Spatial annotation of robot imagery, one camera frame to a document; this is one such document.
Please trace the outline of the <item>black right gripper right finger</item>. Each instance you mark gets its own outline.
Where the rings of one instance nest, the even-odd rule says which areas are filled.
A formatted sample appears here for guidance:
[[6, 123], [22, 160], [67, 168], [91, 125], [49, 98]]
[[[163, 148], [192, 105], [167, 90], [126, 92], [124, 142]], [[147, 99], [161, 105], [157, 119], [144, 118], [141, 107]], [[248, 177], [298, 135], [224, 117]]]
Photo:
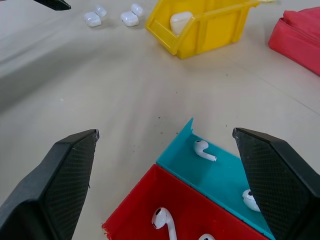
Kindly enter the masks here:
[[276, 240], [320, 238], [320, 176], [285, 141], [233, 130], [253, 197]]

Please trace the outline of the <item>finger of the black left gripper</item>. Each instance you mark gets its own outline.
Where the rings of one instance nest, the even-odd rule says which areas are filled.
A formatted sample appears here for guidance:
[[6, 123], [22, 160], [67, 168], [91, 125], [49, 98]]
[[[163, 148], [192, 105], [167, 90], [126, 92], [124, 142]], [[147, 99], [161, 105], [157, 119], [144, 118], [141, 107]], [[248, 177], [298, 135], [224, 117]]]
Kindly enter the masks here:
[[55, 11], [66, 11], [71, 9], [71, 6], [64, 0], [34, 0], [34, 1]]

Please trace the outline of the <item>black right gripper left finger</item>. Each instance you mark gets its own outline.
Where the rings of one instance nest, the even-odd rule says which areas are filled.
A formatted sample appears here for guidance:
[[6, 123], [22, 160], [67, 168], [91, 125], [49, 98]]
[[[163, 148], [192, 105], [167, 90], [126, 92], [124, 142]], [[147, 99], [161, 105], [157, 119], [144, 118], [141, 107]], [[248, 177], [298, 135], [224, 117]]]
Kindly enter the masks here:
[[90, 188], [97, 129], [57, 141], [0, 207], [2, 240], [72, 239]]

